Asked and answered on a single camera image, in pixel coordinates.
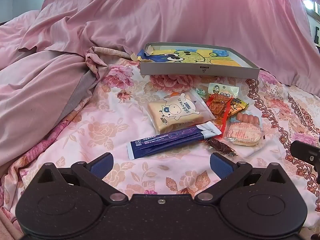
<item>cardboard box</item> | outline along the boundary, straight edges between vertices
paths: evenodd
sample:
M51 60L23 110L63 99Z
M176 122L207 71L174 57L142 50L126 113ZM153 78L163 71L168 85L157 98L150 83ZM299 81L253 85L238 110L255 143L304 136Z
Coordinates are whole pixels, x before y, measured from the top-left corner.
M151 42L137 55L141 75L209 75L257 79L260 69L231 48Z

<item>colorful painting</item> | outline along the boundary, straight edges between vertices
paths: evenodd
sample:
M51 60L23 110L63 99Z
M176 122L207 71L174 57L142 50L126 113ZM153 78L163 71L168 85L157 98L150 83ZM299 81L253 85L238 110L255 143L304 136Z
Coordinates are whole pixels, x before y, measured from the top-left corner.
M149 53L141 50L137 55L138 60L240 66L229 56L229 51L222 49L185 46L149 46L147 51Z

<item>bed sheet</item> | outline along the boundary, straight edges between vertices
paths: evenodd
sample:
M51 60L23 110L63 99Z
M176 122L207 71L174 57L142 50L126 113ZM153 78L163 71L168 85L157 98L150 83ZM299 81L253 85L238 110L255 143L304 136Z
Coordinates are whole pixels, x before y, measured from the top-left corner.
M103 57L91 53L87 64L99 66ZM37 155L24 155L29 165L11 167L2 178L4 208L14 220L15 206L34 175L45 162L58 168L76 161L97 158L105 152L114 157L112 171L103 179L129 197L142 194L184 194L192 196L219 181L211 170L211 151L205 143L194 143L146 158L130 161L126 143L153 136L155 130L142 104L158 100L172 92L191 87L205 87L210 82L240 88L239 98L250 103L248 110L263 120L265 140L255 147L232 147L238 154L233 161L245 160L254 167L278 162L288 173L308 207L305 226L312 227L319 218L319 185L312 167L291 157L290 143L300 140L319 146L320 99L298 89L280 84L274 76L260 71L257 80L215 76L142 76L139 65L120 58L109 66L108 74L97 84L93 96L81 102L51 136L47 149ZM17 180L7 180L16 173Z

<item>purple stick packet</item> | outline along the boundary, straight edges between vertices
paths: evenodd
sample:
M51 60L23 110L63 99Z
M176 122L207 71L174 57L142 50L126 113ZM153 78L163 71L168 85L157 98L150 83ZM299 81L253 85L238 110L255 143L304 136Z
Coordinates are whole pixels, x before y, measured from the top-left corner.
M127 144L129 159L134 160L153 155L182 144L204 140L220 134L220 130L212 122L206 122L177 131L132 141Z

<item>cow illustration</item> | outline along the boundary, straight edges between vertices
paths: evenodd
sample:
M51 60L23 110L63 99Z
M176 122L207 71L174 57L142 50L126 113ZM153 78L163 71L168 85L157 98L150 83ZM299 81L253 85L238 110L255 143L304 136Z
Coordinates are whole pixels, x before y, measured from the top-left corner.
M164 98L166 101L165 106L162 106L162 116L174 117L175 120L179 120L180 117L190 114L200 114L196 111L195 102L185 97L185 94L172 96L170 98Z

